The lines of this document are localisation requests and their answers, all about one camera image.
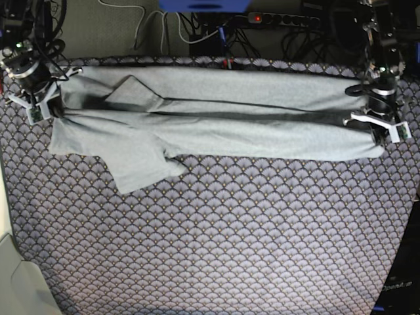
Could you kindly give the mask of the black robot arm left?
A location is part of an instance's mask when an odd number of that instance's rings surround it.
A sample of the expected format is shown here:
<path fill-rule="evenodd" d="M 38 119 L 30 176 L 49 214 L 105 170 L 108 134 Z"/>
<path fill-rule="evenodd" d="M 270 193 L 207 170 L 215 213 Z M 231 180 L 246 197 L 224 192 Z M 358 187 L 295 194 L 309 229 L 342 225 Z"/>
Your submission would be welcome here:
<path fill-rule="evenodd" d="M 344 50 L 364 57 L 360 83 L 346 88 L 345 93 L 366 98 L 366 105 L 352 112 L 344 125 L 369 125 L 379 144 L 386 137 L 393 143 L 411 138 L 408 123 L 398 113 L 397 89 L 405 64 L 389 1 L 333 1 L 329 23 Z"/>

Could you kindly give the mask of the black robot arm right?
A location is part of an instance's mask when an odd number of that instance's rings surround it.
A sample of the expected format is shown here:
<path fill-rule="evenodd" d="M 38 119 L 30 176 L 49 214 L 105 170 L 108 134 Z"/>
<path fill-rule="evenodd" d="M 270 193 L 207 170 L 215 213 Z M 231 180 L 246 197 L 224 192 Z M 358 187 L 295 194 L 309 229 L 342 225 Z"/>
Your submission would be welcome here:
<path fill-rule="evenodd" d="M 21 86 L 9 100 L 35 125 L 51 117 L 49 101 L 68 74 L 56 63 L 65 49 L 59 39 L 67 1 L 1 2 L 1 70 Z"/>

